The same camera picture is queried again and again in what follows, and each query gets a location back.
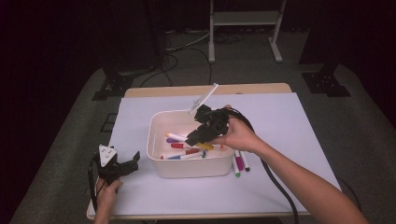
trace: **fingers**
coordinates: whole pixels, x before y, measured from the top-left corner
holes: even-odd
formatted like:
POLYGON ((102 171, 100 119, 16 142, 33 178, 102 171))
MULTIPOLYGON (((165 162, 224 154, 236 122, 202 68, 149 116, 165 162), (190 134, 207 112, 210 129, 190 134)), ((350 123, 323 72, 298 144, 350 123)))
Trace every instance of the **fingers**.
POLYGON ((118 187, 121 187, 122 186, 122 182, 120 182, 120 180, 119 179, 116 179, 115 181, 113 181, 113 183, 111 183, 111 185, 110 186, 108 186, 107 188, 108 189, 114 189, 114 190, 116 190, 118 187))
POLYGON ((212 145, 225 145, 225 136, 222 135, 220 137, 217 137, 208 143, 212 145))

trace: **right hand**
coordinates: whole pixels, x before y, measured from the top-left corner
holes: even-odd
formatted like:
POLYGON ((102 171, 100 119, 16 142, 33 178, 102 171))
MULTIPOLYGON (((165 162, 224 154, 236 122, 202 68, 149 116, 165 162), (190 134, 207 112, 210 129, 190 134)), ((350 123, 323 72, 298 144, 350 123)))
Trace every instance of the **right hand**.
POLYGON ((225 145, 236 150, 254 152, 257 145, 262 143, 260 137, 251 131, 244 121, 230 116, 228 122, 228 132, 210 141, 210 144, 225 145))

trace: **black cable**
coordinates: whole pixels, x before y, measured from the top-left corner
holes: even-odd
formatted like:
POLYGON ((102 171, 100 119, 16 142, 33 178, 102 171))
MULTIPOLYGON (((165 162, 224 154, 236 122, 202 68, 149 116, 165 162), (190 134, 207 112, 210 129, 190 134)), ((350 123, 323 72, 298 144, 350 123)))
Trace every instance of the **black cable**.
POLYGON ((361 211, 361 201, 359 200, 358 195, 355 193, 355 191, 352 189, 352 187, 350 187, 348 185, 348 183, 344 179, 340 178, 339 176, 336 175, 335 178, 349 189, 349 191, 352 193, 352 195, 355 199, 356 206, 358 207, 359 211, 361 211))
POLYGON ((160 74, 162 74, 162 73, 168 72, 168 71, 174 69, 174 68, 177 66, 177 64, 178 64, 178 59, 177 59, 177 57, 175 57, 175 56, 173 56, 173 55, 171 55, 171 54, 168 54, 167 56, 174 58, 174 59, 176 60, 175 64, 174 64, 172 67, 170 67, 170 68, 168 68, 168 69, 166 69, 166 70, 162 70, 162 71, 159 72, 159 73, 156 73, 156 74, 153 74, 153 75, 149 76, 148 78, 146 78, 146 79, 140 84, 139 88, 142 88, 143 85, 144 85, 147 81, 149 81, 150 79, 152 79, 153 77, 156 77, 156 76, 158 76, 158 75, 160 75, 160 74))
POLYGON ((99 154, 95 153, 95 155, 92 157, 90 166, 88 167, 88 181, 90 182, 90 193, 91 193, 91 200, 92 200, 92 205, 93 209, 96 211, 97 208, 97 201, 96 201, 96 194, 95 194, 95 185, 93 183, 93 171, 92 171, 92 166, 93 163, 99 158, 99 154))
POLYGON ((202 55, 204 55, 204 57, 206 58, 207 64, 209 65, 209 83, 208 84, 212 85, 212 74, 213 74, 212 64, 210 64, 209 59, 207 58, 206 54, 199 49, 177 49, 177 50, 173 50, 172 52, 178 52, 178 51, 182 51, 182 50, 195 50, 195 51, 202 53, 202 55))
MULTIPOLYGON (((234 117, 244 121, 246 123, 246 125, 249 127, 249 129, 254 132, 253 126, 250 124, 248 119, 245 116, 243 116, 238 110, 236 110, 234 108, 224 108, 223 110, 228 115, 234 116, 234 117)), ((280 192, 282 192, 282 194, 285 196, 285 198, 289 201, 291 210, 293 211, 293 215, 294 215, 294 223, 298 224, 299 223, 298 212, 297 212, 297 208, 294 204, 293 199, 289 196, 289 194, 285 191, 285 189, 282 188, 282 186, 279 184, 279 182, 277 182, 277 180, 274 177, 273 173, 271 172, 268 164, 263 159, 261 159, 261 161, 262 161, 262 166, 264 167, 265 171, 267 172, 267 174, 270 177, 270 179, 272 180, 272 182, 280 190, 280 192)))

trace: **metal stand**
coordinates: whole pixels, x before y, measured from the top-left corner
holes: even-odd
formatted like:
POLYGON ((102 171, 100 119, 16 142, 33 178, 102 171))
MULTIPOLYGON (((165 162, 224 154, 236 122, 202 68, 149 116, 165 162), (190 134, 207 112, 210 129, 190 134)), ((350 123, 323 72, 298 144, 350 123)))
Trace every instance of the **metal stand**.
POLYGON ((280 23, 287 0, 282 0, 279 11, 249 11, 249 12, 214 12, 213 2, 210 0, 210 27, 209 27, 209 62, 215 62, 215 45, 213 40, 214 26, 221 25, 274 25, 273 37, 268 38, 271 50, 277 63, 282 63, 283 59, 277 48, 276 40, 279 34, 280 23))
POLYGON ((316 73, 302 73, 306 85, 312 93, 326 93, 329 97, 350 96, 347 88, 341 86, 334 77, 338 63, 325 63, 316 73))

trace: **white tabletop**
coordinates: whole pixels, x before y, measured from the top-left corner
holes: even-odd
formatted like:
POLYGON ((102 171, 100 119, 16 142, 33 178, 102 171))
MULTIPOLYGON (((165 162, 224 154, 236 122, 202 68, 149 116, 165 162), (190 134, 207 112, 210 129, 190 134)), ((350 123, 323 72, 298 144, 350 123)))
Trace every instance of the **white tabletop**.
MULTIPOLYGON (((119 151, 119 162, 131 160, 138 150, 141 159, 138 171, 121 178, 124 184, 118 192, 114 216, 151 219, 290 215, 290 204, 254 154, 246 153, 251 171, 243 171, 240 177, 231 170, 224 176, 204 178, 158 176, 146 152, 151 118, 161 111, 189 109, 197 98, 122 99, 109 145, 119 151)), ((212 108, 232 105, 268 144, 340 189, 296 93, 212 95, 205 104, 212 108)), ((297 210, 306 213, 287 192, 297 210)), ((94 216, 91 205, 87 215, 94 216)))

